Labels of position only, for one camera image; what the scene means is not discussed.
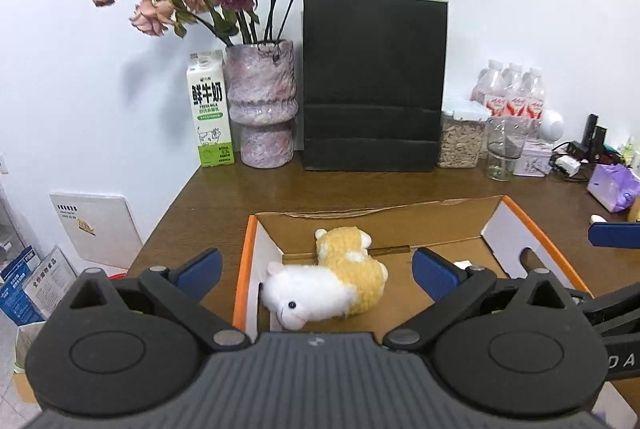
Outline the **white yellow plush sheep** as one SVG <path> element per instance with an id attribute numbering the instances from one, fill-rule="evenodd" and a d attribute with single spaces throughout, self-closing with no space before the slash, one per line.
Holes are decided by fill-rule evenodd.
<path id="1" fill-rule="evenodd" d="M 314 232 L 317 262 L 271 262 L 262 283 L 262 304 L 287 331 L 310 322 L 369 311 L 383 297 L 385 264 L 372 258 L 371 236 L 359 227 Z"/>

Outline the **small white round lid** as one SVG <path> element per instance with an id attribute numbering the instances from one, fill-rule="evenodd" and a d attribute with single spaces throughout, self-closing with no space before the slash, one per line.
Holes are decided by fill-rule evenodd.
<path id="1" fill-rule="evenodd" d="M 606 219 L 602 218 L 600 215 L 590 215 L 590 218 L 589 218 L 590 224 L 600 223 L 600 222 L 606 222 Z"/>

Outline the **purple tissue pack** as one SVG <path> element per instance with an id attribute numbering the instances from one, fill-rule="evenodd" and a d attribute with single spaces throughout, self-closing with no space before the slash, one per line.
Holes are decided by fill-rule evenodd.
<path id="1" fill-rule="evenodd" d="M 587 191 L 608 212 L 623 212 L 639 196 L 639 177 L 624 165 L 597 165 Z"/>

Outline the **white power strip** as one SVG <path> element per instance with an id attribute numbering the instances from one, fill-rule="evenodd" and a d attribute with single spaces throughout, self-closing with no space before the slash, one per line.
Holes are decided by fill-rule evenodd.
<path id="1" fill-rule="evenodd" d="M 572 178 L 578 174 L 580 168 L 582 168 L 582 163 L 570 155 L 563 154 L 555 156 L 551 160 L 551 166 L 555 171 L 560 171 L 564 176 Z"/>

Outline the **blue boxes on floor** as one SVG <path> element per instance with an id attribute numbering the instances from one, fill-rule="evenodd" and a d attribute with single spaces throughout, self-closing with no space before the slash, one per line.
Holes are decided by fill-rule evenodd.
<path id="1" fill-rule="evenodd" d="M 28 246 L 1 272 L 1 311 L 16 326 L 43 322 L 76 279 L 58 246 L 45 257 Z"/>

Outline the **white tin box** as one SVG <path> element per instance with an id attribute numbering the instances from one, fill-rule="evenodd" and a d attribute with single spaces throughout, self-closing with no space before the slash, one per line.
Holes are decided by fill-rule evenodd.
<path id="1" fill-rule="evenodd" d="M 551 172 L 552 150 L 552 143 L 527 140 L 524 143 L 521 156 L 515 160 L 513 175 L 517 177 L 546 178 Z"/>

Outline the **red cardboard box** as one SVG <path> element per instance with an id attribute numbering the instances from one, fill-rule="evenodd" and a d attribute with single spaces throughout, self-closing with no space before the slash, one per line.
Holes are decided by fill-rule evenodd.
<path id="1" fill-rule="evenodd" d="M 259 212 L 247 222 L 236 284 L 232 323 L 250 338 L 280 331 L 277 319 L 262 308 L 260 285 L 272 261 L 313 264 L 314 232 L 324 227 L 360 227 L 372 237 L 370 254 L 390 271 L 380 303 L 350 319 L 309 323 L 306 331 L 370 331 L 382 337 L 392 327 L 431 305 L 413 281 L 411 259 L 420 247 L 451 262 L 489 267 L 500 277 L 524 277 L 524 249 L 561 283 L 578 290 L 585 282 L 544 231 L 509 196 L 460 198 L 349 212 Z"/>

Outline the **empty drinking glass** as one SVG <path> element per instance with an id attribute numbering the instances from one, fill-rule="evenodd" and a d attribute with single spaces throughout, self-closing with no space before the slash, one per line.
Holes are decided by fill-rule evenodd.
<path id="1" fill-rule="evenodd" d="M 524 117 L 491 117 L 487 125 L 486 175 L 496 181 L 508 181 L 520 159 L 528 134 Z"/>

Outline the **water bottle right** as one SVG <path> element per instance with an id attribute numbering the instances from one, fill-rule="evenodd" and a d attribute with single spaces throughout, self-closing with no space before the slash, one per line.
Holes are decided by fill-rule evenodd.
<path id="1" fill-rule="evenodd" d="M 530 120 L 541 119 L 546 102 L 546 87 L 542 80 L 542 71 L 538 67 L 531 67 L 523 76 L 523 89 L 525 90 L 524 113 Z"/>

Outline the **water bottle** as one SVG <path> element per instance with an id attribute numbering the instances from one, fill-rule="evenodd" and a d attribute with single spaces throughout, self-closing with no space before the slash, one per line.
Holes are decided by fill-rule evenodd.
<path id="1" fill-rule="evenodd" d="M 503 63 L 489 60 L 480 71 L 472 90 L 471 100 L 480 103 L 494 117 L 502 116 L 506 108 L 506 83 L 502 77 Z"/>
<path id="2" fill-rule="evenodd" d="M 526 105 L 527 90 L 523 82 L 523 66 L 510 63 L 502 71 L 504 91 L 506 91 L 506 103 L 504 103 L 504 115 L 511 117 L 523 117 Z"/>
<path id="3" fill-rule="evenodd" d="M 542 80 L 542 71 L 538 67 L 531 67 L 523 76 L 523 89 L 525 90 L 524 113 L 530 120 L 541 119 L 546 102 L 546 87 Z"/>

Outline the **water bottle middle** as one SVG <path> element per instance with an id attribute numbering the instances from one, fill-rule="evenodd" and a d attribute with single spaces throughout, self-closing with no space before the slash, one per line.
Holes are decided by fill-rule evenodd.
<path id="1" fill-rule="evenodd" d="M 511 117 L 523 117 L 526 105 L 527 90 L 523 82 L 523 66 L 510 63 L 502 71 L 504 91 L 506 91 L 506 103 L 504 103 L 504 115 Z"/>

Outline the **water bottle left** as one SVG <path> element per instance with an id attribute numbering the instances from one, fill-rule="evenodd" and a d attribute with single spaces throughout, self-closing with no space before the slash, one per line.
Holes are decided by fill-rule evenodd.
<path id="1" fill-rule="evenodd" d="M 503 63 L 489 60 L 480 71 L 472 90 L 471 100 L 480 103 L 494 117 L 502 116 L 506 108 L 506 83 L 502 77 Z"/>

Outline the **green white milk carton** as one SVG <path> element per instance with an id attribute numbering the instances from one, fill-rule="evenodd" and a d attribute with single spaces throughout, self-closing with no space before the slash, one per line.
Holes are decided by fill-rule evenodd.
<path id="1" fill-rule="evenodd" d="M 224 83 L 224 52 L 192 53 L 186 82 L 201 166 L 232 165 L 234 149 Z"/>

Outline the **purple ceramic vase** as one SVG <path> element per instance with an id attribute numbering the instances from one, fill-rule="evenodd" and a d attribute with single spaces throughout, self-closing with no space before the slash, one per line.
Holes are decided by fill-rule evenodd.
<path id="1" fill-rule="evenodd" d="M 229 114 L 239 127 L 246 166 L 279 168 L 293 158 L 293 120 L 298 112 L 294 53 L 289 40 L 226 49 Z"/>

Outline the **black paper shopping bag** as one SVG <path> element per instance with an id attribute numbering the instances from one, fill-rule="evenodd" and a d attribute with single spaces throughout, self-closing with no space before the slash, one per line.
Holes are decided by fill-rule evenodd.
<path id="1" fill-rule="evenodd" d="M 304 0 L 304 167 L 433 170 L 447 33 L 445 1 Z"/>

